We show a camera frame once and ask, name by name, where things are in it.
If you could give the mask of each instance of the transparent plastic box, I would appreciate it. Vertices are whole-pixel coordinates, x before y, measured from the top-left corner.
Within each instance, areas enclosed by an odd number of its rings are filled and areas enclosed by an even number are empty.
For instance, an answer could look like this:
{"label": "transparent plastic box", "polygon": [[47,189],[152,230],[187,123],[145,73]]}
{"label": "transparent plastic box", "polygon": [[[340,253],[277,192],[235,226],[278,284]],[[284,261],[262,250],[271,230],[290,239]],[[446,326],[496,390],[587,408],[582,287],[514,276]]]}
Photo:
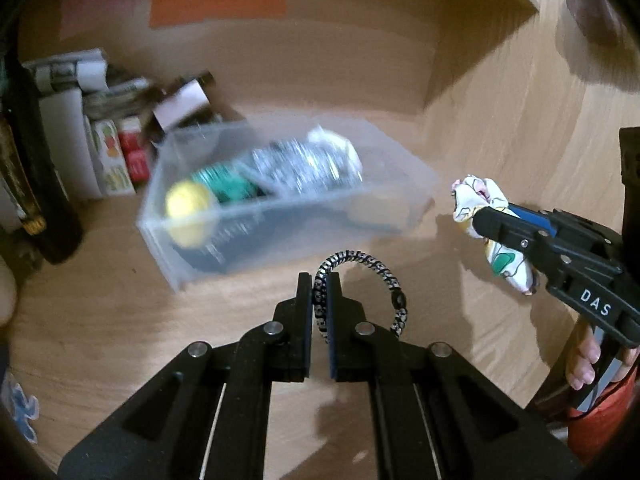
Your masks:
{"label": "transparent plastic box", "polygon": [[[272,140],[299,139],[316,126],[348,138],[362,161],[363,183],[351,189],[217,205],[184,219],[165,216],[169,188],[210,164],[225,162]],[[269,114],[235,123],[175,130],[160,149],[138,227],[174,290],[185,282],[251,267],[358,248],[373,237],[415,226],[436,174],[373,124],[333,115]],[[169,231],[210,229],[201,248],[179,247]]]}

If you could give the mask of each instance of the yellow ball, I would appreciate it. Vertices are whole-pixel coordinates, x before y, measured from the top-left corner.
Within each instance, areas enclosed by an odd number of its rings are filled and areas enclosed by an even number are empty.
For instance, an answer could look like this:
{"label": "yellow ball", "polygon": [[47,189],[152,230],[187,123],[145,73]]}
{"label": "yellow ball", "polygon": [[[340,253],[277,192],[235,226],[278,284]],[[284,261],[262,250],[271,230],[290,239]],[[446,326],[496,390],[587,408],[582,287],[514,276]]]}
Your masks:
{"label": "yellow ball", "polygon": [[216,206],[218,200],[203,184],[183,180],[174,184],[166,194],[166,215],[168,218],[186,219],[197,213],[210,211],[210,218],[206,221],[187,220],[169,227],[167,232],[176,244],[185,249],[202,247],[213,234],[218,224]]}

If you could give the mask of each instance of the small carton with fruit print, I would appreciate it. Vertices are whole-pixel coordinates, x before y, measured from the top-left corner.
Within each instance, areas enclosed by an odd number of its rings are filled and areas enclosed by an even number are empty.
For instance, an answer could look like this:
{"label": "small carton with fruit print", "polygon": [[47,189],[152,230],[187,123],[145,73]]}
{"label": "small carton with fruit print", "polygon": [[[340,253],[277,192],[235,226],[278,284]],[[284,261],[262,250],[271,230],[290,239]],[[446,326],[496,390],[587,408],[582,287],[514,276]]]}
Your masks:
{"label": "small carton with fruit print", "polygon": [[92,124],[95,148],[102,163],[102,179],[109,196],[133,195],[136,190],[131,183],[127,163],[122,155],[118,129],[111,120]]}

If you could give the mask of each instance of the fingernail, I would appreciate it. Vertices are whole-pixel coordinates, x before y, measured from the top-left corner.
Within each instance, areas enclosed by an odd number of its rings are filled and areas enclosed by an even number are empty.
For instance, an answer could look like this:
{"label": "fingernail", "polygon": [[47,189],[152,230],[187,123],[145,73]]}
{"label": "fingernail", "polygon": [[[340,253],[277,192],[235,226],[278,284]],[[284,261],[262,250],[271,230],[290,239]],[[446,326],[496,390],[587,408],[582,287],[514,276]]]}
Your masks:
{"label": "fingernail", "polygon": [[597,350],[595,348],[589,350],[587,357],[589,358],[589,361],[591,361],[592,364],[597,363],[598,359],[600,358],[600,350]]}

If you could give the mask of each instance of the orange sticky note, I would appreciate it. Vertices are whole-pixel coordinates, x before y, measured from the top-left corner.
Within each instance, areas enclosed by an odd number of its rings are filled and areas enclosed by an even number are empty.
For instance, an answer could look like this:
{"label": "orange sticky note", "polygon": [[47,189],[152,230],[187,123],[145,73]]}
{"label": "orange sticky note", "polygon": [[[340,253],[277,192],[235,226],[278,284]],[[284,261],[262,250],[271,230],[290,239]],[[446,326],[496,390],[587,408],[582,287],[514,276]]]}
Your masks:
{"label": "orange sticky note", "polygon": [[170,27],[210,19],[282,18],[287,0],[152,0],[149,26]]}

